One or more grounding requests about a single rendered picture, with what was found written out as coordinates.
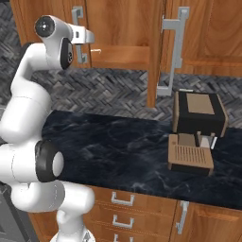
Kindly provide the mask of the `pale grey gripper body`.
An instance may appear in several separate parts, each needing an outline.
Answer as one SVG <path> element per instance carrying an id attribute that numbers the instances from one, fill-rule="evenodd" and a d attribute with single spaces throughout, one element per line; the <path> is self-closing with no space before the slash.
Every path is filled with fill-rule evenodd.
<path id="1" fill-rule="evenodd" d="M 75 30 L 75 44 L 94 43 L 95 34 L 85 26 L 77 26 Z"/>

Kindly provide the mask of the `dark grey appliance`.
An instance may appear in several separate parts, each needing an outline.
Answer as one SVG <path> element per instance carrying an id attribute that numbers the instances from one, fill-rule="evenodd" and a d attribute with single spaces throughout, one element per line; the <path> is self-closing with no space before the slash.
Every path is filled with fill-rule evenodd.
<path id="1" fill-rule="evenodd" d="M 40 242 L 27 212 L 11 202 L 10 187 L 0 182 L 0 242 Z"/>

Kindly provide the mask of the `wooden base cabinet door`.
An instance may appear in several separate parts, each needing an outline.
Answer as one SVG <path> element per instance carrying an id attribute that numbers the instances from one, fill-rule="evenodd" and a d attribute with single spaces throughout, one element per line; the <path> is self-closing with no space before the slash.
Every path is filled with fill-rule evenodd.
<path id="1" fill-rule="evenodd" d="M 242 211 L 189 202 L 182 234 L 180 201 L 174 215 L 170 242 L 242 242 Z"/>

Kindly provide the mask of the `black and tan coffee machine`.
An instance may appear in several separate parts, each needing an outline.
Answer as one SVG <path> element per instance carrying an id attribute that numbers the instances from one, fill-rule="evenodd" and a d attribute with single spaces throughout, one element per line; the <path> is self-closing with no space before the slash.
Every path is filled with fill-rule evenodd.
<path id="1" fill-rule="evenodd" d="M 229 118 L 218 94 L 177 91 L 174 95 L 173 133 L 168 137 L 168 168 L 210 176 L 211 150 L 223 137 Z"/>

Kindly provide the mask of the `wooden drawer front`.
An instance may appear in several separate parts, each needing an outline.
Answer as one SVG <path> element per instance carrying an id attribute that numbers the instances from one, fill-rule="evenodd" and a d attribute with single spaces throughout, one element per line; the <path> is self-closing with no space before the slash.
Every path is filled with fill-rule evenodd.
<path id="1" fill-rule="evenodd" d="M 175 199 L 167 199 L 162 197 L 154 197 L 151 195 L 144 195 L 138 193 L 132 193 L 128 191 L 113 190 L 109 188 L 92 186 L 95 192 L 95 201 L 107 203 L 112 206 L 123 207 L 127 209 L 156 213 L 164 216 L 173 216 L 176 208 L 177 201 Z M 133 206 L 125 206 L 119 204 L 113 204 L 111 202 L 112 192 L 116 192 L 117 198 L 122 200 L 129 200 L 130 195 L 134 195 Z"/>
<path id="2" fill-rule="evenodd" d="M 134 233 L 125 230 L 116 230 L 111 227 L 89 223 L 86 227 L 92 232 L 96 242 L 113 242 L 114 234 L 122 234 L 134 237 L 134 242 L 168 242 L 168 237 L 156 236 L 144 233 Z"/>
<path id="3" fill-rule="evenodd" d="M 96 204 L 84 217 L 93 222 L 102 222 L 112 226 L 113 215 L 117 215 L 118 222 L 127 224 L 130 223 L 131 217 L 134 218 L 132 231 L 169 236 L 172 227 L 171 216 L 158 216 L 151 213 L 134 212 L 132 210 L 118 209 L 103 204 Z"/>

